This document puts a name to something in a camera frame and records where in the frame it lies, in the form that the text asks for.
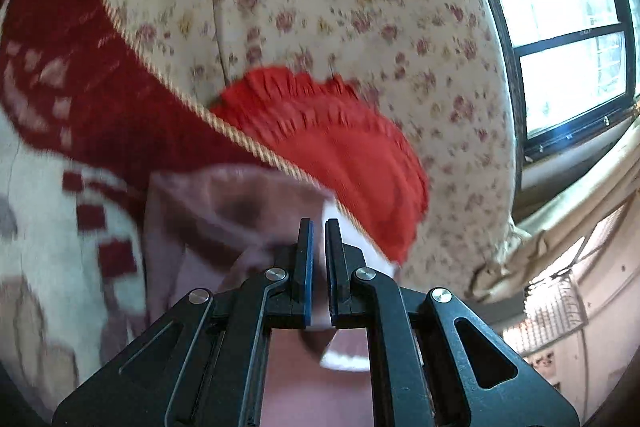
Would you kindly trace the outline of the window with dark frame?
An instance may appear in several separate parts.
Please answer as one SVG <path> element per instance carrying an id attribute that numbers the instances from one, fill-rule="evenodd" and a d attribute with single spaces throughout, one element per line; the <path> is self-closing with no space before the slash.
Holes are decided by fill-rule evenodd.
<path id="1" fill-rule="evenodd" d="M 523 100 L 526 161 L 626 117 L 639 95 L 639 0 L 497 0 Z"/>

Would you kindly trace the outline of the mauve pink garment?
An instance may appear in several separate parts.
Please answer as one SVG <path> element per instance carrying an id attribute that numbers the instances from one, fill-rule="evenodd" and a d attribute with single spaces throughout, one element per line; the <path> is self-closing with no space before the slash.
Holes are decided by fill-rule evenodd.
<path id="1" fill-rule="evenodd" d="M 110 361 L 193 288 L 222 293 L 239 287 L 296 243 L 300 220 L 314 224 L 314 307 L 304 331 L 271 335 L 262 425 L 370 426 L 373 423 L 367 335 L 332 329 L 328 310 L 323 225 L 340 224 L 343 242 L 369 267 L 396 271 L 337 209 L 334 195 L 274 170 L 212 167 L 151 176 L 142 227 L 146 297 L 128 315 L 108 282 L 110 317 L 101 360 Z"/>

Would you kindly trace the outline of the beige curtain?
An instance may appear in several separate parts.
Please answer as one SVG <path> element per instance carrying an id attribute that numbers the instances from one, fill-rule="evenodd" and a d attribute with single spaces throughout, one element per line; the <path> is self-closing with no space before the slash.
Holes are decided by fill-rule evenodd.
<path id="1" fill-rule="evenodd" d="M 579 237 L 639 190 L 639 121 L 586 174 L 517 227 L 474 275 L 470 298 L 498 303 L 520 291 Z"/>

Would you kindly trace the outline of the red knit garment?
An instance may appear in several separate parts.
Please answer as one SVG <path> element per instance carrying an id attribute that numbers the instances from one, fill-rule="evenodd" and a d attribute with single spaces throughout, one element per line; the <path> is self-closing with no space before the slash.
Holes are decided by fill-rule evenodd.
<path id="1" fill-rule="evenodd" d="M 388 260 L 408 260 L 427 212 L 427 176 L 396 124 L 349 83 L 256 68 L 210 110 L 331 190 Z"/>

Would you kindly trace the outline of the red and cream leaf blanket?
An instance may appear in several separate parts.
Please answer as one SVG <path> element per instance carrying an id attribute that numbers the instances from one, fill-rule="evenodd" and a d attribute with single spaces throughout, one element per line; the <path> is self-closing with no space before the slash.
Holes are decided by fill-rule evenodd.
<path id="1" fill-rule="evenodd" d="M 344 169 L 257 136 L 232 140 L 181 102 L 175 84 L 213 101 L 249 69 L 293 66 L 273 26 L 238 0 L 9 0 L 1 40 L 1 360 L 50 409 L 122 344 L 140 317 L 119 289 L 150 271 L 116 225 L 140 223 L 155 171 L 215 164 L 272 170 L 300 197 L 354 189 Z"/>

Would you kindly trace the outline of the floral cream bedsheet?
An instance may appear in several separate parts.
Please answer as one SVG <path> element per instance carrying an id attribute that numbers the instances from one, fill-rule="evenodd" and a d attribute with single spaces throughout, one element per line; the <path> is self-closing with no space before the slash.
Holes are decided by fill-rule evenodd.
<path id="1" fill-rule="evenodd" d="M 488 0 L 102 1 L 143 66 L 198 114 L 253 66 L 352 81 L 431 182 L 402 280 L 501 297 L 520 243 L 516 138 Z"/>

